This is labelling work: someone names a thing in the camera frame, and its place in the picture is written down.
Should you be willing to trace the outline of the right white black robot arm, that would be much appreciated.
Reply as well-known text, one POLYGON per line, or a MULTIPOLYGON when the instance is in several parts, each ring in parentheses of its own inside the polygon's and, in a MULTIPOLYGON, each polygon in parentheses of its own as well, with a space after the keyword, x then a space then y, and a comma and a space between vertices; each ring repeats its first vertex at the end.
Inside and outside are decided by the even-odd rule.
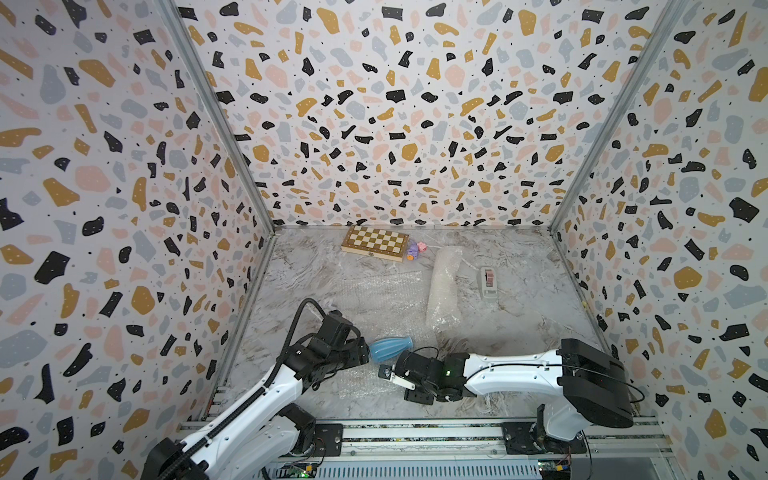
POLYGON ((623 364, 573 338, 528 356, 452 353, 438 359, 404 351, 378 376, 404 388, 406 401, 422 405, 503 392, 546 396, 528 429, 507 433, 510 453, 561 452, 589 426, 634 425, 623 364))

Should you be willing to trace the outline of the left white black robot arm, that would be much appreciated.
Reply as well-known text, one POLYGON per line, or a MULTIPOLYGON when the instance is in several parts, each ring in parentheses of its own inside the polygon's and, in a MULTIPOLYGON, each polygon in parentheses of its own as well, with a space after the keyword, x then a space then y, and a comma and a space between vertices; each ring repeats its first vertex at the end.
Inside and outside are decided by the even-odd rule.
POLYGON ((301 313, 265 377, 197 431, 155 445, 143 479, 252 479, 277 458, 311 449, 316 420, 296 401, 333 374, 368 363, 370 350, 337 310, 322 312, 319 330, 294 340, 301 313))

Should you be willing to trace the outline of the small blue ribbed vase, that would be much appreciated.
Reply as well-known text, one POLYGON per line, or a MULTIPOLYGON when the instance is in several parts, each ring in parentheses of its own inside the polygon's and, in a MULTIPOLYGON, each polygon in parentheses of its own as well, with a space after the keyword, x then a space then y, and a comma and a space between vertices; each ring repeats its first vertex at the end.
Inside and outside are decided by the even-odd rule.
POLYGON ((413 340, 410 336, 381 338, 370 345, 370 360, 376 364, 385 363, 412 348, 413 340))

